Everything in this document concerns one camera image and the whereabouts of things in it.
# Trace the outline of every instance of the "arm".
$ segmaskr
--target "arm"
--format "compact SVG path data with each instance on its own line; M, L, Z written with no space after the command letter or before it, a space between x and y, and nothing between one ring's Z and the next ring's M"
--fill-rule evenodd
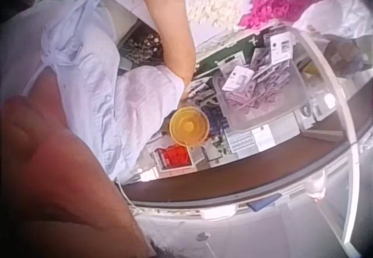
M195 71L195 46L185 0L144 0L158 28L166 66L189 85Z

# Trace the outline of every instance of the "dark wooden shelf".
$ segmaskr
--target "dark wooden shelf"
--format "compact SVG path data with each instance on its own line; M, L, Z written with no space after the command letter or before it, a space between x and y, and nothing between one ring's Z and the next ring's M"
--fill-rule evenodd
M349 100L357 131L365 127L373 117L372 95L370 81ZM337 113L334 112L315 124L313 129L341 130L342 127ZM265 191L267 194L305 178L312 171L307 170L304 174L302 171L320 162L322 158L321 164L314 170L326 166L335 158L331 153L338 150L340 152L343 145L347 149L345 139L340 143L332 143L299 135L272 149L224 166L172 178L138 182L125 185L123 189L131 200L152 202L156 206L159 202L189 202L234 195L276 183L297 173L296 178L290 182L282 182L280 186L275 185L272 191Z

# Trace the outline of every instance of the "finger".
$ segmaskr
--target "finger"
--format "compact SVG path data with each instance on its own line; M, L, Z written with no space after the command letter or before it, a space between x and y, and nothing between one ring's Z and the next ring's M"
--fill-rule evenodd
M46 117L46 114L24 97L14 97L7 101L3 106L2 116L8 127L16 128L18 133L23 132L23 135L28 137L31 148L37 147L50 134L60 128L54 119Z

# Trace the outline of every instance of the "shirt sleeve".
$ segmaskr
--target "shirt sleeve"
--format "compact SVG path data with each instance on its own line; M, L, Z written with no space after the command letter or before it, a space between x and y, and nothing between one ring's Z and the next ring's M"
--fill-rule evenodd
M177 109L184 82L165 66L142 66L120 76L115 89L115 119L126 162L135 164L141 150Z

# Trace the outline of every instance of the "metal frame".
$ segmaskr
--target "metal frame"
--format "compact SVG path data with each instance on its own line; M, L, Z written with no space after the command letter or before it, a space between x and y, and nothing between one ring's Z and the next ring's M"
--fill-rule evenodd
M342 86L339 84L336 75L333 73L333 69L330 67L323 53L321 53L309 34L295 29L291 29L291 31L306 49L315 66L318 68L319 73L326 83L326 86L330 89L330 91L334 92L334 96L336 98L337 113L350 145L349 150L351 152L351 160L349 162L349 205L347 207L347 215L344 222L343 232L340 233L340 231L338 231L340 227L333 218L333 213L331 213L330 210L325 207L325 205L319 204L318 208L326 219L326 222L335 233L346 254L349 257L360 257L360 254L351 244L351 235L356 220L360 190L360 163L356 130L349 106L347 105L346 95L342 89Z

